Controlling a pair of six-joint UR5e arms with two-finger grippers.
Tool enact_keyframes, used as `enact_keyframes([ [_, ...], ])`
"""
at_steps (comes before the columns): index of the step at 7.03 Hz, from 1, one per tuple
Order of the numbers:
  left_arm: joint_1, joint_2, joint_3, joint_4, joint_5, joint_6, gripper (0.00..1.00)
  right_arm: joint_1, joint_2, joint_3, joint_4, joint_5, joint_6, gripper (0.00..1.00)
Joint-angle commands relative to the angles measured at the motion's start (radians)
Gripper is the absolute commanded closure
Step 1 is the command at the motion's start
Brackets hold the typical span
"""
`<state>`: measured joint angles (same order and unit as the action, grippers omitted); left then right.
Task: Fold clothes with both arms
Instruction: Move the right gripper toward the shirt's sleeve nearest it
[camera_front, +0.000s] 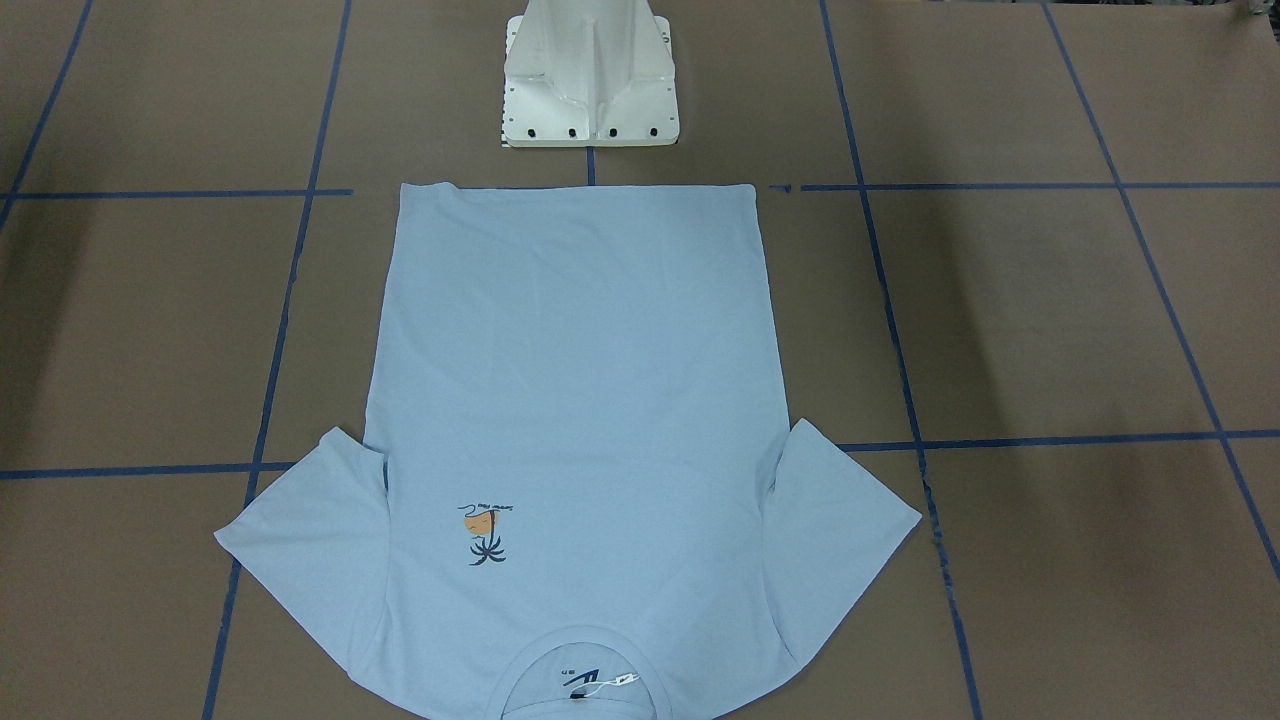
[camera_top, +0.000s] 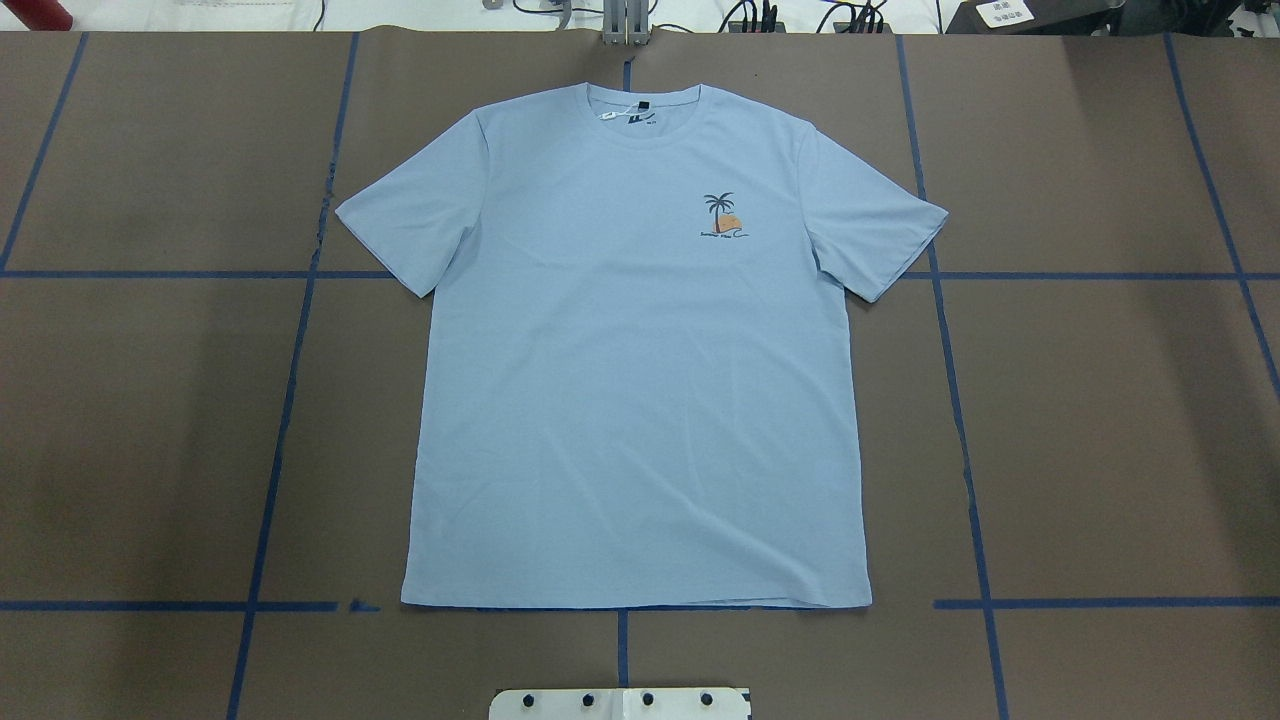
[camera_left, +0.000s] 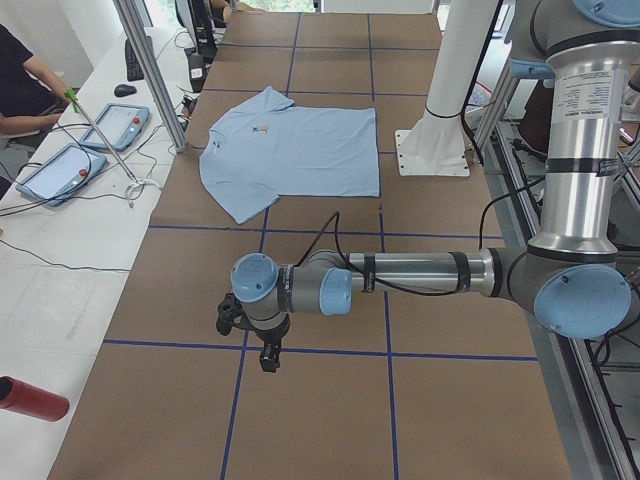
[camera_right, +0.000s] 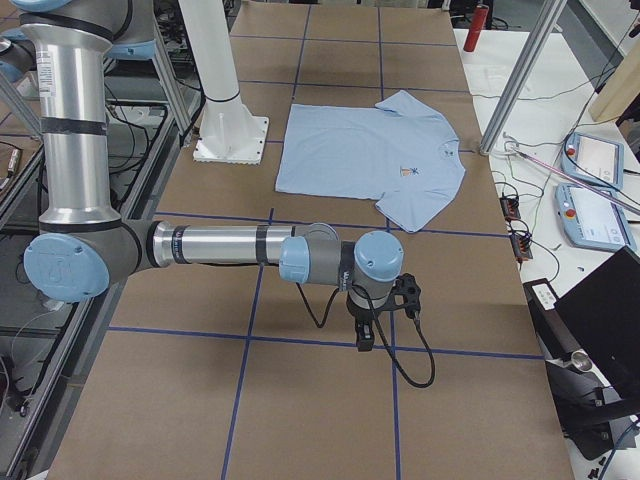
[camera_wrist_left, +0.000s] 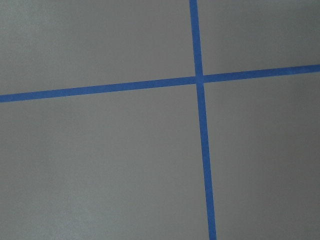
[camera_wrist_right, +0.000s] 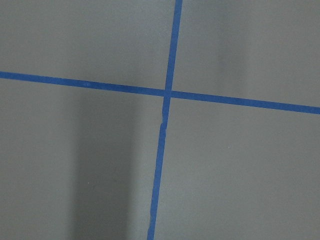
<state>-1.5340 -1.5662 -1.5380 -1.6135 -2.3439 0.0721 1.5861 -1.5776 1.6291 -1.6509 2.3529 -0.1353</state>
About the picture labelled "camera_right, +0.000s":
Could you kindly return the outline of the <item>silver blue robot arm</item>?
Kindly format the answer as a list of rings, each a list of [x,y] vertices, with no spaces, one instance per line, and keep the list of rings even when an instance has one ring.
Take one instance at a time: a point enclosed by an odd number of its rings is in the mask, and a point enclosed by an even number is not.
[[[128,221],[110,196],[104,59],[131,48],[156,53],[149,1],[22,1],[21,28],[35,48],[46,160],[48,207],[24,254],[30,282],[68,303],[172,264],[274,266],[298,285],[345,292],[356,345],[370,350],[383,335],[385,311],[416,311],[415,286],[402,273],[396,237],[374,231],[354,242],[326,224],[192,227]]]

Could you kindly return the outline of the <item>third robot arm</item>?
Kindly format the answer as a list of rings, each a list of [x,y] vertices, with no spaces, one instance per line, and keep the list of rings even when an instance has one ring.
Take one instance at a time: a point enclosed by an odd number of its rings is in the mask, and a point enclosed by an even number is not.
[[[1,33],[1,73],[11,83],[21,80],[36,69],[36,52],[33,42],[19,27]]]

